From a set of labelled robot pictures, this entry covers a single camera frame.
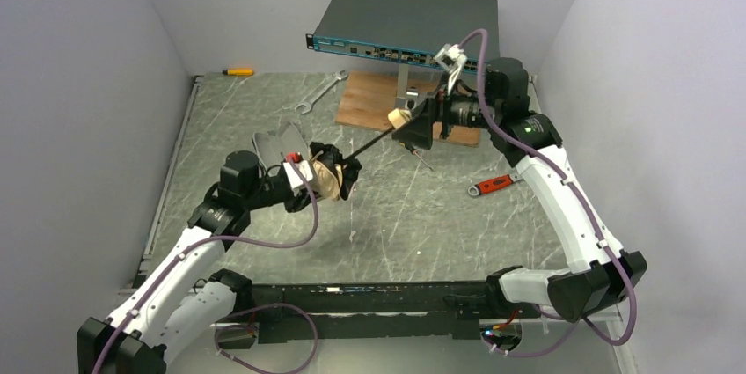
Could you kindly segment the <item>teal network switch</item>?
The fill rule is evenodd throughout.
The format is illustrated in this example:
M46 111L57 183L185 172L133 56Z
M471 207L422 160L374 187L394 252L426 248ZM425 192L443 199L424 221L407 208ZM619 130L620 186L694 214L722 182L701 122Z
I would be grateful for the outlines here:
M435 54L478 28L487 29L486 57L500 55L497 0L331 0L306 47L435 69Z

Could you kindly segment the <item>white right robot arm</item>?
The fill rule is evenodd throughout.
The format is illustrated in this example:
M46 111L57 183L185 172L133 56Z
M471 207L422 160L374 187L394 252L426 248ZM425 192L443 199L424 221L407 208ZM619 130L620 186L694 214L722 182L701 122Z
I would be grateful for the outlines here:
M513 58L488 62L478 76L481 94L448 92L448 78L411 109L388 115L393 138L428 149L433 126L441 136L454 126L485 128L493 146L538 198L566 257L561 270L504 268L488 276L486 300L494 308L519 304L553 308L575 323L627 301L629 321L638 315L635 286L647 271L640 252L628 252L589 203L571 168L561 137L550 119L530 109L530 76Z

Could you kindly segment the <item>beige black folding umbrella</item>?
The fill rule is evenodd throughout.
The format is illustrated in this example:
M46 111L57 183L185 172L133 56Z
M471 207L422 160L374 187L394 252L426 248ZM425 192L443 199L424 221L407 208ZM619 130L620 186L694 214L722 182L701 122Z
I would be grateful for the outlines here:
M338 201L347 200L359 179L362 163L358 157L396 130L403 128L412 118L412 110L394 109L387 115L390 127L378 134L364 145L344 156L341 150L332 144L311 142L309 145L309 162L317 175L314 191L322 198Z

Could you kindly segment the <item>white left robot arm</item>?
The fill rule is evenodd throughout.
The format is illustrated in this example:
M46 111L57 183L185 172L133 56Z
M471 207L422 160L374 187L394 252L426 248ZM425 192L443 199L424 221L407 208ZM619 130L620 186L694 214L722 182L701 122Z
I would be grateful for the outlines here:
M232 152L218 181L194 209L172 250L147 279L103 319L89 318L77 331L81 373L164 373L201 332L215 323L280 309L263 303L252 280L221 269L196 288L202 272L235 243L273 249L307 244L246 238L255 210L281 204L289 212L318 206L313 164L291 153L272 173L248 150Z

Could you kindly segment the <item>brown plywood board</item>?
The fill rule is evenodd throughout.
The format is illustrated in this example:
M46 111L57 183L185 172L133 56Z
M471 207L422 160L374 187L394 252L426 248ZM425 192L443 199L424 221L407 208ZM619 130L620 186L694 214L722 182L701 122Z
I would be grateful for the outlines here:
M419 92L431 92L438 77L430 72L410 72L409 86ZM391 124L388 113L394 109L397 98L398 74L352 71L342 94L336 122L341 125L383 131ZM448 139L439 138L441 122L433 126L434 140L457 145L477 147L480 131L475 128L454 127Z

